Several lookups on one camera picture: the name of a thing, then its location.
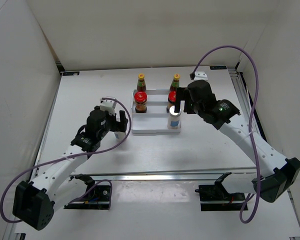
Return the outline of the white shaker bottle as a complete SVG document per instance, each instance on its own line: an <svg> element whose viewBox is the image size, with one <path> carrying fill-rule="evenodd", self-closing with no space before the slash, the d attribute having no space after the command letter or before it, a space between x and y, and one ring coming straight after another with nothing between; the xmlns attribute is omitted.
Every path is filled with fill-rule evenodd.
<svg viewBox="0 0 300 240"><path fill-rule="evenodd" d="M171 106L168 112L167 128L176 130L181 128L181 111L175 112L175 106Z"/></svg>
<svg viewBox="0 0 300 240"><path fill-rule="evenodd" d="M115 138L118 142L124 141L126 139L127 133L126 132L121 132L121 131L116 131L114 132Z"/></svg>

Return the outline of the red-lid sauce jar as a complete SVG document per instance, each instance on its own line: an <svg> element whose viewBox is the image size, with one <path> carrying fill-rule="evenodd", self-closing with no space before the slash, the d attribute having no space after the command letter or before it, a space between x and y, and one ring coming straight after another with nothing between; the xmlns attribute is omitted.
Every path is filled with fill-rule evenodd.
<svg viewBox="0 0 300 240"><path fill-rule="evenodd" d="M135 111L137 113L147 112L147 99L148 96L144 91L138 91L134 94Z"/></svg>
<svg viewBox="0 0 300 240"><path fill-rule="evenodd" d="M170 108L175 105L176 91L170 91L167 100L168 103L167 103L166 111L169 112Z"/></svg>

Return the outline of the tall sauce bottle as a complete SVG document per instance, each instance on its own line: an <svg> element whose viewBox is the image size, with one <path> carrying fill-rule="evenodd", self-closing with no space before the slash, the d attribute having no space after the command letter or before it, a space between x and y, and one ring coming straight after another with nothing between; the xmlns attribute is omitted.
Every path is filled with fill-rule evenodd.
<svg viewBox="0 0 300 240"><path fill-rule="evenodd" d="M138 92L146 92L146 90L147 90L146 82L145 82L145 75L143 73L138 74L136 90Z"/></svg>
<svg viewBox="0 0 300 240"><path fill-rule="evenodd" d="M180 86L180 78L181 78L180 74L178 73L174 74L169 88L170 92L175 92L177 88Z"/></svg>

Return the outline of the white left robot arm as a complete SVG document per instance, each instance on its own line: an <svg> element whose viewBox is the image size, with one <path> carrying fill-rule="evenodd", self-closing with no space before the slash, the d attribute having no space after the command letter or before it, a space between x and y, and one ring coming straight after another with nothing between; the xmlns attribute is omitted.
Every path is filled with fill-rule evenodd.
<svg viewBox="0 0 300 240"><path fill-rule="evenodd" d="M92 155L97 154L101 141L109 133L129 134L131 115L121 110L96 106L90 112L62 157L47 162L48 168L33 180L21 181L15 189L12 213L40 231L54 213L76 199L90 200L95 194L94 180L84 174L72 173Z"/></svg>

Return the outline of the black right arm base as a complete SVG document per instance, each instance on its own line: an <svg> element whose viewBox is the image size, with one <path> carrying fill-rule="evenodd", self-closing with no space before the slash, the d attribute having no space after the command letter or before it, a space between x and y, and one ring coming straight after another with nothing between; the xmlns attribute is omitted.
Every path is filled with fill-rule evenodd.
<svg viewBox="0 0 300 240"><path fill-rule="evenodd" d="M217 192L215 185L199 185L194 191L199 194L200 210L202 212L240 211L246 200L244 193L223 196Z"/></svg>

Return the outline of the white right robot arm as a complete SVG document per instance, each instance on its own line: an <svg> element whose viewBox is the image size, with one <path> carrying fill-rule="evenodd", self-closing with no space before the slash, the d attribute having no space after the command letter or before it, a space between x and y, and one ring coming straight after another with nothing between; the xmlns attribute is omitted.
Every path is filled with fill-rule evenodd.
<svg viewBox="0 0 300 240"><path fill-rule="evenodd" d="M195 80L176 89L174 111L184 102L184 112L196 114L231 139L255 164L256 173L237 176L224 173L214 182L214 193L220 200L232 194L256 194L268 203L275 202L296 180L300 161L287 158L269 145L248 125L240 110L229 100L218 100L210 84Z"/></svg>

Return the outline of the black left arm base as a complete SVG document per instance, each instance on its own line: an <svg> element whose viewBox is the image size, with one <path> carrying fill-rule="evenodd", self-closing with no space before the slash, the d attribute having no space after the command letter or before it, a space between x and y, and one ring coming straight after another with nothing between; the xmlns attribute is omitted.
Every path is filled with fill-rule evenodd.
<svg viewBox="0 0 300 240"><path fill-rule="evenodd" d="M113 185L110 180L98 181L84 198L64 206L65 210L110 210Z"/></svg>

